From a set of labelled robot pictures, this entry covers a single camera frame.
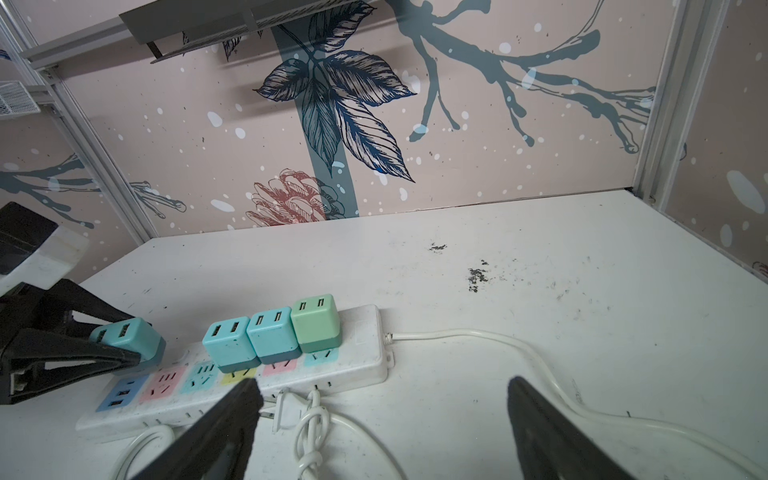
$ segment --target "white power strip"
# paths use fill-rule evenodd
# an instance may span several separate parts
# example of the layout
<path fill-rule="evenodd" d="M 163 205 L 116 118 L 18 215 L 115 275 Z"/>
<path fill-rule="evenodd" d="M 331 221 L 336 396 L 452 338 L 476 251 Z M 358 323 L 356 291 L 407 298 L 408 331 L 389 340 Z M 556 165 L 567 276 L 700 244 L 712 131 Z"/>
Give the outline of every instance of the white power strip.
<path fill-rule="evenodd" d="M 359 306 L 340 311 L 339 318 L 339 348 L 235 373 L 220 372 L 203 344 L 193 343 L 178 361 L 163 361 L 149 373 L 115 377 L 75 429 L 87 439 L 109 442 L 136 436 L 152 425 L 191 425 L 245 378 L 256 379 L 265 399 L 283 390 L 306 396 L 315 388 L 325 396 L 386 380 L 395 357 L 384 348 L 379 309 Z"/>

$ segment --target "metal frame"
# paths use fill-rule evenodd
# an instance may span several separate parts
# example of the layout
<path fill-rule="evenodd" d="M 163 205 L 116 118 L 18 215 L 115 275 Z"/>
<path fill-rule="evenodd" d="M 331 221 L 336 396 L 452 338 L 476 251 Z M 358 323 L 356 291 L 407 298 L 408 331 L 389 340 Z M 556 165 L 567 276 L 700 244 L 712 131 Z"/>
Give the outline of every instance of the metal frame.
<path fill-rule="evenodd" d="M 131 36 L 128 27 L 117 17 L 24 50 L 21 56 L 29 60 L 33 69 L 39 70 Z"/>
<path fill-rule="evenodd" d="M 66 84 L 52 72 L 38 72 L 29 62 L 22 60 L 20 54 L 37 44 L 24 22 L 18 20 L 20 17 L 9 0 L 0 0 L 0 38 L 5 41 L 8 53 L 19 67 L 25 83 L 42 99 L 46 105 L 44 110 L 55 116 L 59 131 L 80 157 L 86 171 L 98 183 L 104 198 L 114 208 L 136 244 L 141 245 L 151 238 L 159 237 L 131 185 L 101 143 Z"/>
<path fill-rule="evenodd" d="M 667 45 L 657 106 L 643 142 L 634 193 L 664 212 L 729 0 L 687 0 Z"/>

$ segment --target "teal usb charger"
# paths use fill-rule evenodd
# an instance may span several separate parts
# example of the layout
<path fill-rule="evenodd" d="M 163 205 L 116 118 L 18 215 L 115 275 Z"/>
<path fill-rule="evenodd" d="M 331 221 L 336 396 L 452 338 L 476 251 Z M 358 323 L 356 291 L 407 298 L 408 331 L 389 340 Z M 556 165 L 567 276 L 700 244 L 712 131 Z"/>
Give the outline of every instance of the teal usb charger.
<path fill-rule="evenodd" d="M 289 306 L 258 312 L 250 317 L 247 331 L 262 363 L 287 362 L 301 356 Z"/>
<path fill-rule="evenodd" d="M 248 340 L 246 328 L 249 320 L 247 316 L 242 316 L 216 322 L 208 327 L 203 337 L 203 346 L 210 359 L 224 373 L 253 369 L 261 364 Z"/>
<path fill-rule="evenodd" d="M 91 332 L 89 340 L 139 353 L 141 369 L 160 363 L 165 351 L 165 340 L 160 333 L 139 317 L 98 326 Z M 121 373 L 129 371 L 136 371 L 136 367 L 121 370 Z"/>

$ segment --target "white desk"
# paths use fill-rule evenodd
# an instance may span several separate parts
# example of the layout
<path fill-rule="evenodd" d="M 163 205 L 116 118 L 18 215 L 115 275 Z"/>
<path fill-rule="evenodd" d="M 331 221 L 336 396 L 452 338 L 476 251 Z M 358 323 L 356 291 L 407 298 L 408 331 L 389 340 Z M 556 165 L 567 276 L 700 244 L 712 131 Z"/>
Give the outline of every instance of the white desk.
<path fill-rule="evenodd" d="M 592 409 L 698 429 L 768 468 L 768 286 L 624 191 L 161 238 L 84 286 L 154 323 L 168 355 L 215 320 L 325 292 L 340 309 L 375 303 L 387 331 L 517 336 Z M 515 375 L 541 387 L 528 362 L 480 339 L 393 348 L 384 383 L 323 402 L 410 480 L 520 478 L 505 390 Z M 0 407 L 2 477 L 103 478 L 128 440 L 89 445 L 74 424 L 107 380 Z M 248 478 L 293 478 L 290 436 L 268 422 Z M 742 478 L 667 435 L 577 425 L 638 478 Z M 386 478 L 357 444 L 332 430 L 333 477 Z"/>

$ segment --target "white cable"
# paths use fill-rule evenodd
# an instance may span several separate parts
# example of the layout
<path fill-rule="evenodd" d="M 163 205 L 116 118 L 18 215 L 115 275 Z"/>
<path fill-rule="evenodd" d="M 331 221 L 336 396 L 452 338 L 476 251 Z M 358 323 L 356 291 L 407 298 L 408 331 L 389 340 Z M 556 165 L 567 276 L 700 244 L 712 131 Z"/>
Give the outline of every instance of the white cable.
<path fill-rule="evenodd" d="M 128 475 L 128 468 L 136 458 L 136 455 L 150 442 L 158 440 L 165 450 L 174 442 L 174 431 L 168 425 L 155 425 L 144 430 L 144 433 L 134 439 L 120 454 L 118 460 L 114 463 L 112 471 L 107 477 L 108 480 L 125 480 Z"/>
<path fill-rule="evenodd" d="M 557 394 L 558 398 L 564 403 L 564 405 L 573 413 L 584 419 L 592 420 L 593 422 L 605 423 L 608 425 L 622 425 L 629 427 L 643 426 L 657 431 L 674 433 L 692 442 L 696 442 L 697 444 L 703 446 L 706 449 L 709 449 L 712 452 L 715 452 L 716 454 L 733 463 L 735 466 L 744 470 L 746 473 L 752 475 L 754 478 L 759 478 L 760 480 L 768 480 L 768 472 L 763 467 L 756 464 L 731 447 L 723 445 L 717 440 L 712 439 L 711 437 L 704 435 L 701 432 L 697 432 L 696 430 L 689 429 L 681 425 L 675 425 L 673 423 L 662 422 L 659 420 L 636 417 L 629 418 L 619 415 L 599 413 L 587 409 L 577 402 L 574 402 L 571 397 L 566 395 L 565 391 L 560 387 L 560 384 L 552 374 L 552 371 L 549 369 L 544 359 L 542 359 L 542 357 L 536 352 L 536 350 L 534 350 L 533 347 L 527 343 L 516 338 L 501 335 L 499 333 L 486 332 L 483 330 L 451 329 L 428 333 L 387 333 L 385 337 L 385 343 L 389 344 L 393 341 L 399 340 L 432 340 L 449 336 L 477 336 L 483 339 L 504 343 L 522 351 L 534 361 L 534 364 L 539 373 L 544 376 L 550 387 L 554 390 L 554 393 Z"/>
<path fill-rule="evenodd" d="M 298 425 L 293 429 L 295 438 L 293 440 L 293 459 L 298 465 L 297 478 L 303 480 L 317 480 L 317 469 L 323 463 L 323 456 L 319 450 L 323 446 L 328 435 L 328 426 L 330 423 L 342 425 L 355 432 L 366 444 L 387 464 L 389 472 L 395 480 L 403 480 L 395 463 L 386 454 L 381 445 L 371 437 L 365 430 L 352 420 L 345 416 L 329 413 L 328 410 L 320 405 L 320 392 L 313 390 L 307 397 L 311 402 L 311 407 L 306 411 Z"/>

